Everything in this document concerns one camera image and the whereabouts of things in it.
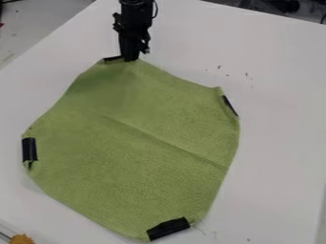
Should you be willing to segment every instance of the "yellow object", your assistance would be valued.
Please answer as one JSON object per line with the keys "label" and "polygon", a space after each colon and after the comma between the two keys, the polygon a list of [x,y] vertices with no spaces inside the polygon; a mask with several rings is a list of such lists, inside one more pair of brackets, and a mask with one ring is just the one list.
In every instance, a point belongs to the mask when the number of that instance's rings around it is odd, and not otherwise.
{"label": "yellow object", "polygon": [[10,244],[35,244],[35,242],[25,234],[18,234],[11,239]]}

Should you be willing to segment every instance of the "green towel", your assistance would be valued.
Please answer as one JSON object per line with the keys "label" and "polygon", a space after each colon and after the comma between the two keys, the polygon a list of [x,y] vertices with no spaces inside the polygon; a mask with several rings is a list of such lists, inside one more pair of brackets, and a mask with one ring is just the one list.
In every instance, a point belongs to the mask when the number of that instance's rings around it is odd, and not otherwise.
{"label": "green towel", "polygon": [[220,88],[140,60],[101,61],[25,137],[36,138],[38,161],[25,165],[45,193],[149,241],[148,230],[167,228],[160,223],[184,217],[193,226],[205,216],[234,158],[239,122]]}

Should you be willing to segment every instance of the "black clip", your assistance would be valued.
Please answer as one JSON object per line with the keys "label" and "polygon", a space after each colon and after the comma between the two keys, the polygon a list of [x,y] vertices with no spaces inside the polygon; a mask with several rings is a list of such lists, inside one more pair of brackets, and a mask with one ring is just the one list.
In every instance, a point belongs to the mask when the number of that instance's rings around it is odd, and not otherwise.
{"label": "black clip", "polygon": [[27,137],[22,140],[23,146],[23,163],[29,161],[29,167],[32,162],[37,161],[36,139]]}
{"label": "black clip", "polygon": [[185,217],[169,220],[152,229],[147,230],[150,240],[156,240],[168,234],[180,232],[190,228],[190,224]]}

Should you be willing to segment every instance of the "white tabletop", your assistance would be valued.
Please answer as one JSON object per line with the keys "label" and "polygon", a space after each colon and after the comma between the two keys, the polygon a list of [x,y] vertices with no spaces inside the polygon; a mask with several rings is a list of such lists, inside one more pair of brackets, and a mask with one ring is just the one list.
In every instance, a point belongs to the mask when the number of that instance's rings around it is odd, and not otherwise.
{"label": "white tabletop", "polygon": [[[158,4],[145,60],[221,86],[241,138],[207,217],[157,243],[314,243],[326,182],[325,27],[194,0]],[[132,243],[42,193],[21,164],[27,126],[76,75],[118,54],[118,7],[96,1],[0,71],[0,218],[37,243]]]}

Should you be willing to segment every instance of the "black robotic end effector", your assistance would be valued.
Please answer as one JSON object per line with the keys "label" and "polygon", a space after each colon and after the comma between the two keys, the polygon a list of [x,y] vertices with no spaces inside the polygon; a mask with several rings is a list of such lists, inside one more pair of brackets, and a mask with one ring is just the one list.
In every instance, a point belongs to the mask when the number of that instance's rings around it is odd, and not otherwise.
{"label": "black robotic end effector", "polygon": [[157,5],[154,0],[120,0],[120,4],[121,14],[113,15],[113,28],[119,33],[121,56],[125,61],[134,61],[140,52],[150,52],[148,29],[157,15]]}

